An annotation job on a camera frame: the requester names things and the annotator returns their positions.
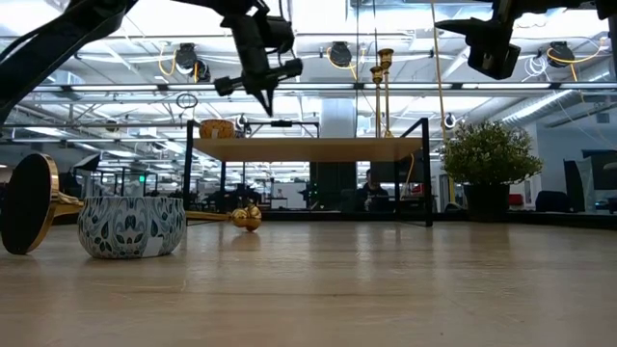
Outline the orange patterned candle tin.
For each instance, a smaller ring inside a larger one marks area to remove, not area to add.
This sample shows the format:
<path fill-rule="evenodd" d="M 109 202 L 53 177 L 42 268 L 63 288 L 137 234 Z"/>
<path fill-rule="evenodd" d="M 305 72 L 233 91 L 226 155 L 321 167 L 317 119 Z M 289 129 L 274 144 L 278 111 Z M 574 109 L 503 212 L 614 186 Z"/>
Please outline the orange patterned candle tin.
<path fill-rule="evenodd" d="M 204 120 L 200 123 L 201 139 L 230 139 L 235 137 L 235 126 L 228 120 Z"/>

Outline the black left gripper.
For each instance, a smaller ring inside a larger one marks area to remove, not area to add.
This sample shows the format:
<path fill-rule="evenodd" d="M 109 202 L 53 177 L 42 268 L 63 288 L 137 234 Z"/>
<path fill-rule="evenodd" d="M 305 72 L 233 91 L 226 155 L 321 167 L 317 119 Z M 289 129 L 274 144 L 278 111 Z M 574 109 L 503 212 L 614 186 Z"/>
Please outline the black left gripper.
<path fill-rule="evenodd" d="M 236 78 L 226 76 L 216 79 L 214 86 L 220 96 L 230 95 L 237 88 L 243 87 L 246 93 L 255 97 L 268 117 L 272 118 L 274 91 L 279 82 L 300 75 L 304 65 L 300 58 L 294 58 L 280 63 L 277 67 L 270 66 L 268 56 L 276 52 L 265 46 L 261 36 L 260 29 L 265 16 L 264 12 L 257 12 L 252 16 L 236 14 L 224 18 L 221 26 L 232 32 L 242 73 Z"/>

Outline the wooden shelf with black legs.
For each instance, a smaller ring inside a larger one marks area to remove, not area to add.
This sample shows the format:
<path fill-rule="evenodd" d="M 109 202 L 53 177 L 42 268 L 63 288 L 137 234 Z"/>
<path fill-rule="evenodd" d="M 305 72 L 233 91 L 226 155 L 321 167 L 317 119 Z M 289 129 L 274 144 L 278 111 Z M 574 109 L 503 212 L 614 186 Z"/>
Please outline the wooden shelf with black legs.
<path fill-rule="evenodd" d="M 212 158 L 226 162 L 388 162 L 394 165 L 394 176 L 399 176 L 399 163 L 420 150 L 423 159 L 424 223 L 431 227 L 433 198 L 430 165 L 429 121 L 422 118 L 398 138 L 239 138 L 195 139 L 198 123 L 186 123 L 186 149 L 183 171 L 184 208 L 190 206 L 190 174 L 193 151 L 196 149 Z"/>

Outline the white building column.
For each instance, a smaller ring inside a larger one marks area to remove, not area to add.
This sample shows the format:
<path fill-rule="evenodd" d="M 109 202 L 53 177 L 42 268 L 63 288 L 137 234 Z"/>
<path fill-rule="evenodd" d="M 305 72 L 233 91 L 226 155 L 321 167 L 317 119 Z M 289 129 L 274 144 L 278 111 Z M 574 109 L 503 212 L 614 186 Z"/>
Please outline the white building column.
<path fill-rule="evenodd" d="M 327 98 L 322 101 L 321 138 L 354 138 L 356 136 L 355 102 L 349 98 Z M 356 162 L 319 163 L 320 199 L 329 208 L 337 209 L 357 187 Z"/>

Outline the gold candlestick holder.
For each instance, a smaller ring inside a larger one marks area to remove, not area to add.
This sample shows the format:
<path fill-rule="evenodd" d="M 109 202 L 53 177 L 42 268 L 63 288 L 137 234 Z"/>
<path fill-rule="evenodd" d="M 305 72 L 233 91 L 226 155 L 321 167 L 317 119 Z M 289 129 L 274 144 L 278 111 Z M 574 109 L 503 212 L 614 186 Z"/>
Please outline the gold candlestick holder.
<path fill-rule="evenodd" d="M 380 67 L 383 72 L 383 81 L 385 85 L 385 120 L 386 120 L 386 130 L 385 136 L 387 138 L 392 138 L 393 135 L 390 131 L 390 111 L 389 111 L 389 68 L 392 65 L 392 56 L 394 51 L 391 48 L 383 48 L 378 51 L 379 59 L 380 59 Z"/>
<path fill-rule="evenodd" d="M 383 69 L 375 66 L 370 69 L 372 81 L 375 84 L 375 134 L 377 138 L 382 137 L 382 113 L 381 113 L 381 83 L 383 81 Z"/>
<path fill-rule="evenodd" d="M 5 198 L 0 206 L 0 238 L 11 254 L 27 254 L 43 241 L 53 221 L 83 209 L 84 200 L 60 191 L 60 178 L 55 161 L 47 154 L 26 156 L 13 169 Z M 252 232 L 260 227 L 261 211 L 252 203 L 229 213 L 209 213 L 185 209 L 189 219 L 231 221 Z"/>

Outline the dark office chair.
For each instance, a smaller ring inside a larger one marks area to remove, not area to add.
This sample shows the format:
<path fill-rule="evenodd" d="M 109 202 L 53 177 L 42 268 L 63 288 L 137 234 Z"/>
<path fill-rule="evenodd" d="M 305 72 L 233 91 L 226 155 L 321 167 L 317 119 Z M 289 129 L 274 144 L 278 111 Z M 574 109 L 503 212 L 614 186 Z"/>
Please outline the dark office chair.
<path fill-rule="evenodd" d="M 537 212 L 569 213 L 570 199 L 566 193 L 558 191 L 540 191 L 535 201 Z"/>

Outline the teal white floral candle tin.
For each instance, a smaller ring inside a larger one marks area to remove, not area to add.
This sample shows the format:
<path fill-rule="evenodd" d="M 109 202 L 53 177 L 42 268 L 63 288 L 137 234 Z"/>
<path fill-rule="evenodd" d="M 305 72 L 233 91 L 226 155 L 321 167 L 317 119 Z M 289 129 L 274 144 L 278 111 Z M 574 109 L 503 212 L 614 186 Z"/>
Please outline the teal white floral candle tin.
<path fill-rule="evenodd" d="M 100 259 L 171 254 L 187 229 L 183 200 L 168 197 L 87 198 L 77 226 L 84 250 Z"/>

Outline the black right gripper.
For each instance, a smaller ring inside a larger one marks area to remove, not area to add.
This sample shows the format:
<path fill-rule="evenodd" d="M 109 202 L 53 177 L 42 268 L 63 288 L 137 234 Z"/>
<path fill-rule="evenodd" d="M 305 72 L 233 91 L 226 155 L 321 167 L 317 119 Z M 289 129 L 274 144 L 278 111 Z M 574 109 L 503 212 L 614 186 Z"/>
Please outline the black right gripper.
<path fill-rule="evenodd" d="M 510 77 L 521 49 L 510 43 L 516 12 L 515 0 L 493 0 L 493 16 L 448 19 L 435 23 L 439 29 L 469 37 L 472 66 L 496 80 Z"/>

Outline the green potted plant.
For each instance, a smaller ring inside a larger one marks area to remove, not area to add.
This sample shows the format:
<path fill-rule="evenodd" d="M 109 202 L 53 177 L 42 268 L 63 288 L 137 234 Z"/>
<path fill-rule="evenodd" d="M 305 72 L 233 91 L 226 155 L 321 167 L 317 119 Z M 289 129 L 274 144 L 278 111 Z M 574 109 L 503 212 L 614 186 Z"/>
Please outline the green potted plant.
<path fill-rule="evenodd" d="M 510 187 L 543 169 L 542 160 L 532 153 L 531 136 L 498 121 L 457 126 L 440 155 L 443 170 L 463 186 L 469 218 L 481 223 L 503 221 Z"/>

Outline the person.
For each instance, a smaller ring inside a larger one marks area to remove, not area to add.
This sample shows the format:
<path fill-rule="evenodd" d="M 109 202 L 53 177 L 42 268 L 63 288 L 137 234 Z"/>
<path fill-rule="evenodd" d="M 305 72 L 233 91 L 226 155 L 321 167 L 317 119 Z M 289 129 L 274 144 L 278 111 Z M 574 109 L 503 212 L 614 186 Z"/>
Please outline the person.
<path fill-rule="evenodd" d="M 389 193 L 371 176 L 365 173 L 366 182 L 357 191 L 356 210 L 360 212 L 385 212 L 389 207 Z"/>

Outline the dark background monitor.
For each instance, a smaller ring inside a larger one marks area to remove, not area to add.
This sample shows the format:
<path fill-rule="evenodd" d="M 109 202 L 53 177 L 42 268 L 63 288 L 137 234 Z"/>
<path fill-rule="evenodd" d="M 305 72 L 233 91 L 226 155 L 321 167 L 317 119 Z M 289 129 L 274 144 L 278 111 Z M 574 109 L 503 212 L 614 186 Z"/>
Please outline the dark background monitor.
<path fill-rule="evenodd" d="M 582 157 L 591 160 L 595 190 L 617 190 L 617 151 L 583 149 Z"/>

